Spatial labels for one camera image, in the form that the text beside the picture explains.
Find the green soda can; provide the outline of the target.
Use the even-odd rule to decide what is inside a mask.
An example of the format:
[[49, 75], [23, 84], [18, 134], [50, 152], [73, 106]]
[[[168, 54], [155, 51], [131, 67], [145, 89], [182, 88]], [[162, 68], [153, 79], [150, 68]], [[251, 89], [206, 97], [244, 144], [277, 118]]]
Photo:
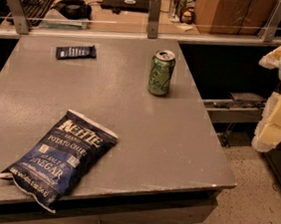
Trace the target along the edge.
[[175, 66], [175, 54], [170, 50], [156, 51], [151, 60], [148, 91], [154, 96], [165, 96], [170, 87]]

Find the cardboard box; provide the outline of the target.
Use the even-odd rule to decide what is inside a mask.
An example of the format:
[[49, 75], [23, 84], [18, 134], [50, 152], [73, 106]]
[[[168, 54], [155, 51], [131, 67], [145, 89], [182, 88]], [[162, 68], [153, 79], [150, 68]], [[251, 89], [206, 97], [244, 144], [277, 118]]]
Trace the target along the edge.
[[278, 0], [196, 0], [194, 23], [201, 34], [256, 35]]

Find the grey desk drawer front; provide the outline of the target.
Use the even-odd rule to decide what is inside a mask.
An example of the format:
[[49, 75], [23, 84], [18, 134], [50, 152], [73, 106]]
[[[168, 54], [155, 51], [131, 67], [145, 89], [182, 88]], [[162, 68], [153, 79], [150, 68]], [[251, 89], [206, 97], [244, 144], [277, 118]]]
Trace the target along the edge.
[[65, 209], [55, 214], [0, 207], [0, 224], [196, 224], [217, 207], [212, 197]]

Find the glass jar on desk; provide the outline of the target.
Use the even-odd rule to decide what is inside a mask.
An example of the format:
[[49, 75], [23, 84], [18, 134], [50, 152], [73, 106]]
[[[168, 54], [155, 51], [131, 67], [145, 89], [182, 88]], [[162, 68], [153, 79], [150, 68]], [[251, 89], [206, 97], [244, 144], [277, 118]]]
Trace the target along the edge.
[[182, 8], [187, 4], [187, 0], [170, 0], [168, 19], [179, 22]]

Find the black laptop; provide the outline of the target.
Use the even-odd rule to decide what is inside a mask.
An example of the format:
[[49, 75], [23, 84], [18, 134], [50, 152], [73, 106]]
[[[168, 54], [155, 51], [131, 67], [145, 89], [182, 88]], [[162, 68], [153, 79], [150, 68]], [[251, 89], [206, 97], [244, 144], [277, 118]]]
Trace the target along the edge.
[[147, 12], [149, 0], [102, 0], [103, 9], [121, 9], [127, 11]]

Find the dark blue snack bar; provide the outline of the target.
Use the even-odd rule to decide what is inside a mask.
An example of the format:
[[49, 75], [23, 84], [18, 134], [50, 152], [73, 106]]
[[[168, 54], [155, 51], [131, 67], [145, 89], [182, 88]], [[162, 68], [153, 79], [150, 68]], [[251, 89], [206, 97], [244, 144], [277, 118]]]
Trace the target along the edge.
[[73, 46], [73, 47], [58, 47], [56, 48], [55, 57], [58, 60], [70, 59], [93, 59], [97, 56], [96, 47], [91, 46]]

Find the blue Kettle chips bag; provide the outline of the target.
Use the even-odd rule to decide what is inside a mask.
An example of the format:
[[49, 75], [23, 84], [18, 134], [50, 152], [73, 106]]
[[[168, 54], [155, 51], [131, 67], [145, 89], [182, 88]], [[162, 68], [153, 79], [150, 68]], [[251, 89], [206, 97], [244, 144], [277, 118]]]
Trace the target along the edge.
[[53, 213], [56, 201], [117, 143], [116, 133], [69, 110], [32, 149], [0, 172], [0, 179], [13, 180]]

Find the black headphones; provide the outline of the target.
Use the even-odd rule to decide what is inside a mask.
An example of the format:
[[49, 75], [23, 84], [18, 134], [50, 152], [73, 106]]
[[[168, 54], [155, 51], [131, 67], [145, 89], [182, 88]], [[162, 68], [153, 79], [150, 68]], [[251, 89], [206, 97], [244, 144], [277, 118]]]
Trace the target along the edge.
[[83, 0], [62, 0], [53, 7], [69, 20], [91, 17], [92, 7]]

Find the black keyboard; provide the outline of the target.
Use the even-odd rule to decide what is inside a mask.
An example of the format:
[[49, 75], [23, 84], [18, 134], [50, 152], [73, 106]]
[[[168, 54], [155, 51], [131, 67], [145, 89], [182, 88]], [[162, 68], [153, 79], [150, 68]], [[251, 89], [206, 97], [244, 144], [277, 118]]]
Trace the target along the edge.
[[55, 0], [21, 0], [23, 10], [30, 25], [38, 26], [46, 16]]

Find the grey metal shelf rail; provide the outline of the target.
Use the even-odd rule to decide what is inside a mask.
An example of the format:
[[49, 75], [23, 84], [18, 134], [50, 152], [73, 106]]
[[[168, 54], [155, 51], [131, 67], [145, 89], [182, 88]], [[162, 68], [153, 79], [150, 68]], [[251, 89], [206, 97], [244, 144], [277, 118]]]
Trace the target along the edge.
[[265, 98], [254, 93], [230, 93], [228, 99], [202, 101], [212, 122], [257, 123], [266, 105]]

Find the right metal divider bracket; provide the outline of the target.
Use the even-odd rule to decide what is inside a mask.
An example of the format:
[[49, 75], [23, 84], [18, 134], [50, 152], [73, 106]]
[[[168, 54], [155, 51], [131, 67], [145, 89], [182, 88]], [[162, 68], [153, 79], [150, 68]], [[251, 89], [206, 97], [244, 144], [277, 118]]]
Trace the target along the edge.
[[268, 21], [261, 31], [261, 40], [270, 43], [275, 38], [275, 33], [281, 22], [281, 0], [276, 3]]

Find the metal divider bracket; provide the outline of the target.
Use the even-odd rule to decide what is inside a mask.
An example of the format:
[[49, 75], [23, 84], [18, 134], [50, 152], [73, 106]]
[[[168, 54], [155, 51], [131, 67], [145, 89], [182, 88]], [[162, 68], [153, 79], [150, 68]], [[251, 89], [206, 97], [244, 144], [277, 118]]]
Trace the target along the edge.
[[18, 34], [27, 35], [30, 30], [30, 24], [26, 19], [21, 0], [6, 0], [11, 11], [14, 27]]
[[159, 13], [161, 0], [149, 0], [149, 12], [147, 22], [147, 37], [149, 39], [156, 39], [158, 32]]
[[261, 40], [270, 43], [275, 38], [275, 33], [281, 22], [281, 0], [276, 3], [268, 21], [261, 31]]

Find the middle metal divider bracket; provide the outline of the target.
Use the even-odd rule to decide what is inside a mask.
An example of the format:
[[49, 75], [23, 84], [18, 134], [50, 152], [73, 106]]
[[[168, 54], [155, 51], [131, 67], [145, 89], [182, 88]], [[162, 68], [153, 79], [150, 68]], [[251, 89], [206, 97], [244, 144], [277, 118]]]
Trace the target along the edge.
[[156, 39], [158, 32], [159, 13], [161, 0], [149, 0], [149, 12], [147, 22], [147, 37], [149, 39]]

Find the left metal divider bracket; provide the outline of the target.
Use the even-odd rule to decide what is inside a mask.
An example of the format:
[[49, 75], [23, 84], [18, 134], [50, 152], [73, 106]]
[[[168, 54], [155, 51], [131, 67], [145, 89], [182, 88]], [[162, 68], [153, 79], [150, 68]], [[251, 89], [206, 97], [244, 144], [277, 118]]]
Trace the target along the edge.
[[18, 34], [27, 35], [30, 30], [30, 24], [26, 19], [21, 0], [6, 0], [11, 11], [14, 27]]

